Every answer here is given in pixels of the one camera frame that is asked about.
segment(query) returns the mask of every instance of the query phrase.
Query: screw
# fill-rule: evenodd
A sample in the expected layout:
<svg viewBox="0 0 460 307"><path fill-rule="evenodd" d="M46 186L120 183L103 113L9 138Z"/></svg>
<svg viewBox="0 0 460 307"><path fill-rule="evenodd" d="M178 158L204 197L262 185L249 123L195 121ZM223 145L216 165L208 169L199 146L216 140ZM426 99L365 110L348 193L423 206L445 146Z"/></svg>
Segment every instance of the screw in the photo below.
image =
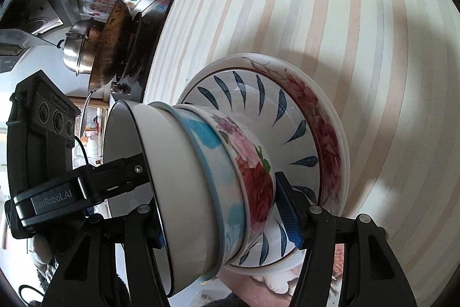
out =
<svg viewBox="0 0 460 307"><path fill-rule="evenodd" d="M319 215L321 212L323 212L323 209L319 206L311 206L310 207L310 212L315 214L315 215Z"/></svg>
<svg viewBox="0 0 460 307"><path fill-rule="evenodd" d="M139 213L148 213L150 211L150 206L148 204L141 204L137 208L137 212Z"/></svg>
<svg viewBox="0 0 460 307"><path fill-rule="evenodd" d="M88 221L91 223L91 224L96 224L100 219L101 219L101 215L98 214L98 213L94 213L93 215L91 215L89 218L88 218Z"/></svg>
<svg viewBox="0 0 460 307"><path fill-rule="evenodd" d="M359 215L359 221L364 224L369 224L371 222L371 217L363 213L362 215Z"/></svg>

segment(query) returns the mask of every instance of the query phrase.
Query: gas stove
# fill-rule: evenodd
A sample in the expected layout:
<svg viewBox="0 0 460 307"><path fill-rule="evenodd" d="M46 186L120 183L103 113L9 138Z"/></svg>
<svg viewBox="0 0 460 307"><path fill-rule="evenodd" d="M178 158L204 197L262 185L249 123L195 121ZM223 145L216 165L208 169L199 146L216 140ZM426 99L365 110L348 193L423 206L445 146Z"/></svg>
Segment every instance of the gas stove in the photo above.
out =
<svg viewBox="0 0 460 307"><path fill-rule="evenodd" d="M114 100L130 100L141 103L160 35L174 0L164 0L142 16L134 17L126 58L112 82Z"/></svg>

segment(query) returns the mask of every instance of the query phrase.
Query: striped tablecloth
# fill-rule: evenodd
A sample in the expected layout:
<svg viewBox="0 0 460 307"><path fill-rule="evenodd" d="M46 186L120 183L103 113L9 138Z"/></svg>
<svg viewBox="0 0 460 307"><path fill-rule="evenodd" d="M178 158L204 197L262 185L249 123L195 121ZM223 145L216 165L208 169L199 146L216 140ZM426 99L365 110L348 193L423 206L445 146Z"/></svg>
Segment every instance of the striped tablecloth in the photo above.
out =
<svg viewBox="0 0 460 307"><path fill-rule="evenodd" d="M420 306L460 260L460 17L450 0L176 0L145 101L204 65L276 56L322 87L351 159L344 214L386 228Z"/></svg>

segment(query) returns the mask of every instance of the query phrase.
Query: stack of bowls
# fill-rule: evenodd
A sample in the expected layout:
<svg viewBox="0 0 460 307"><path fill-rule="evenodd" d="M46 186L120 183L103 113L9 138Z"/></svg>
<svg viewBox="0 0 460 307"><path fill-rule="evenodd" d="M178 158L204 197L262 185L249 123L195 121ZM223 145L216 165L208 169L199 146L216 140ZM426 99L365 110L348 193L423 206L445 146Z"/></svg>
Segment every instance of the stack of bowls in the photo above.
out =
<svg viewBox="0 0 460 307"><path fill-rule="evenodd" d="M151 189L146 199L155 198L165 238L155 255L168 296L213 278L256 244L275 179L248 129L211 108L118 101L107 120L104 162L140 152L152 184L137 190ZM116 215L135 208L135 192L112 198L112 214L115 206L125 206Z"/></svg>

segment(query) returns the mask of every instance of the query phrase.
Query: blue teardrop pattern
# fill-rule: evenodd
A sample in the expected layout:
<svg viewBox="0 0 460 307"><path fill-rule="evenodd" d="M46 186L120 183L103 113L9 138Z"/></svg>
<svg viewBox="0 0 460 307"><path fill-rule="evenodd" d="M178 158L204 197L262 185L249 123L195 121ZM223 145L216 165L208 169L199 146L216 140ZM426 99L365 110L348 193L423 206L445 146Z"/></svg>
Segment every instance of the blue teardrop pattern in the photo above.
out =
<svg viewBox="0 0 460 307"><path fill-rule="evenodd" d="M316 156L308 156L300 160L291 163L291 165L303 165L304 167L314 167L318 164L318 158Z"/></svg>
<svg viewBox="0 0 460 307"><path fill-rule="evenodd" d="M303 119L298 125L297 130L295 131L294 135L289 139L289 141L286 141L285 144L293 141L294 139L302 137L303 135L305 135L306 132L307 132L307 120Z"/></svg>
<svg viewBox="0 0 460 307"><path fill-rule="evenodd" d="M267 259L268 250L269 246L267 237L265 236L265 233L262 233L262 251L260 252L259 266L264 264L264 261Z"/></svg>
<svg viewBox="0 0 460 307"><path fill-rule="evenodd" d="M312 189L306 186L293 186L293 188L300 190L302 193L304 193L313 204L318 204L318 199L316 198L315 192Z"/></svg>
<svg viewBox="0 0 460 307"><path fill-rule="evenodd" d="M217 84L220 86L222 91L224 92L225 96L229 100L230 103L230 109L233 111L233 107L231 105L231 95L230 95L230 90L228 89L228 86L225 84L224 81L222 81L219 77L214 76L214 80L216 80Z"/></svg>
<svg viewBox="0 0 460 307"><path fill-rule="evenodd" d="M212 105L216 108L216 109L219 109L219 105L217 104L217 101L216 101L216 98L214 98L214 95L212 95L212 93L208 90L208 89L205 89L201 86L198 87L198 90L201 94L203 94L206 99L208 101L210 101L212 103Z"/></svg>
<svg viewBox="0 0 460 307"><path fill-rule="evenodd" d="M235 77L236 84L238 84L238 88L240 89L241 96L243 97L244 109L246 109L246 85L238 73L233 71L233 75Z"/></svg>
<svg viewBox="0 0 460 307"><path fill-rule="evenodd" d="M278 223L278 226L280 227L281 233L281 257L283 257L286 253L286 246L288 245L288 236L286 235L286 232L280 223Z"/></svg>
<svg viewBox="0 0 460 307"><path fill-rule="evenodd" d="M248 256L249 256L249 251L240 258L240 262L238 264L239 265L243 264L244 261L248 258Z"/></svg>
<svg viewBox="0 0 460 307"><path fill-rule="evenodd" d="M256 77L257 77L257 87L259 89L259 116L260 116L260 113L262 112L262 108L264 107L264 102L265 102L265 87L264 87L264 84L262 83L262 80L258 76L258 74L256 74Z"/></svg>
<svg viewBox="0 0 460 307"><path fill-rule="evenodd" d="M277 113L277 118L273 125L276 124L276 122L281 118L281 116L284 115L286 112L286 108L288 107L288 103L286 102L286 96L284 95L284 92L282 89L280 89L280 95L278 98L278 113Z"/></svg>

